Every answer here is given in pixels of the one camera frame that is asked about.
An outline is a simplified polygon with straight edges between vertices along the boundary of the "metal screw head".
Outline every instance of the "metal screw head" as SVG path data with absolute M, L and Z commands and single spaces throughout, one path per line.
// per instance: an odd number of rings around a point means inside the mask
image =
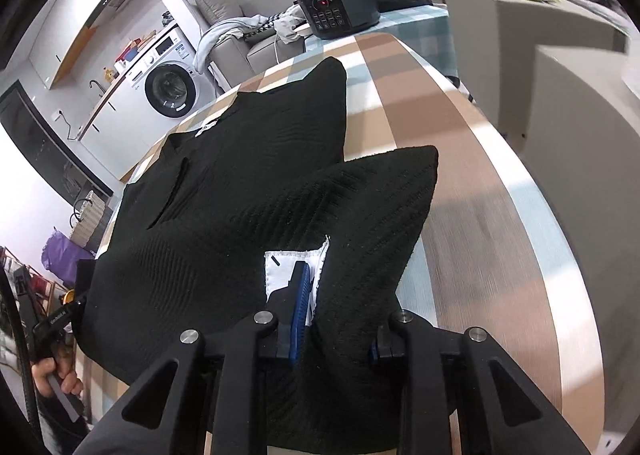
M 273 319 L 273 314 L 271 314 L 268 310 L 261 310 L 254 314 L 255 323 L 259 323 L 261 325 L 265 325 L 269 323 Z
M 410 311 L 402 309 L 394 313 L 394 318 L 396 321 L 399 321 L 400 323 L 409 323 L 411 320 L 414 319 L 414 315 L 411 314 Z
M 198 339 L 198 331 L 193 329 L 187 329 L 180 334 L 180 341 L 182 343 L 193 343 Z
M 486 330 L 480 327 L 472 327 L 469 329 L 469 337 L 473 341 L 482 342 L 486 340 Z

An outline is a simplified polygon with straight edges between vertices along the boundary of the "sofa cushion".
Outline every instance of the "sofa cushion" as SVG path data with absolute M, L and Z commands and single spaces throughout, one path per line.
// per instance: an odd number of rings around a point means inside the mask
M 278 59 L 276 60 L 276 52 L 274 46 L 278 46 Z M 295 42 L 285 44 L 278 38 L 276 42 L 276 35 L 265 38 L 263 41 L 254 45 L 249 53 L 246 55 L 248 62 L 251 64 L 252 69 L 256 74 L 266 71 L 269 67 L 273 67 L 278 64 L 278 61 L 283 61 L 293 58 L 305 51 L 305 40 L 299 38 Z
M 244 16 L 240 5 L 235 0 L 195 0 L 204 19 L 214 25 L 228 18 Z

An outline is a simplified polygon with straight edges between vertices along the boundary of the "faucet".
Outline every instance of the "faucet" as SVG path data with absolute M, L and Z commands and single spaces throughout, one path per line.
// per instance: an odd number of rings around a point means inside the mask
M 101 98 L 101 97 L 102 97 L 102 95 L 104 95 L 104 93 L 106 92 L 106 90 L 102 88 L 102 85 L 100 85 L 100 83 L 98 83 L 98 82 L 97 82 L 97 80 L 91 80 L 91 81 L 89 82 L 89 89 L 94 88 L 94 85 L 93 85 L 94 83 L 97 85 L 98 89 L 100 89 L 100 90 L 102 91 L 102 94 L 99 94 L 99 95 L 98 95 L 98 96 L 100 96 L 100 98 Z

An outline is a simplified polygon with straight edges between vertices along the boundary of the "black cable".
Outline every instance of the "black cable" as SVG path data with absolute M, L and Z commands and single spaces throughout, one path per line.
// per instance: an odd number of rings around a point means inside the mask
M 66 120 L 65 114 L 62 113 L 61 111 L 58 111 L 58 114 L 60 114 L 60 116 L 62 116 L 62 119 L 64 120 L 64 122 L 66 123 L 66 126 L 69 127 L 69 129 L 66 132 L 66 140 L 67 141 L 75 141 L 76 139 L 78 139 L 78 136 L 72 138 L 71 137 L 71 125 L 69 124 L 69 122 Z
M 15 348 L 18 355 L 18 367 L 20 369 L 20 377 L 22 378 L 22 391 L 24 393 L 24 404 L 27 409 L 27 419 L 31 428 L 38 438 L 42 441 L 42 430 L 40 429 L 40 417 L 38 415 L 38 403 L 36 401 L 36 390 L 33 386 L 33 378 L 31 377 L 31 364 L 29 362 L 29 350 L 27 348 L 27 340 L 24 338 L 24 329 L 18 308 L 15 305 L 14 292 L 11 290 L 11 284 L 4 272 L 0 269 L 0 297 L 4 301 L 6 313 L 14 333 Z

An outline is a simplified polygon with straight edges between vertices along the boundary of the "power cord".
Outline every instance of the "power cord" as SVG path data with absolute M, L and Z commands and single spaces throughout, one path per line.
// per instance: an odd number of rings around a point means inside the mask
M 78 139 L 78 136 L 80 135 L 80 132 L 78 131 L 76 136 L 74 138 L 72 138 L 71 137 L 71 125 L 69 125 L 69 122 L 66 120 L 65 114 L 62 113 L 62 110 L 59 110 L 58 114 L 60 114 L 60 116 L 62 117 L 63 121 L 66 123 L 66 126 L 69 127 L 69 129 L 68 129 L 68 131 L 66 133 L 66 140 L 67 141 L 76 141 Z
M 280 59 L 278 58 L 278 33 L 273 41 L 273 51 L 276 53 L 276 63 L 280 65 Z

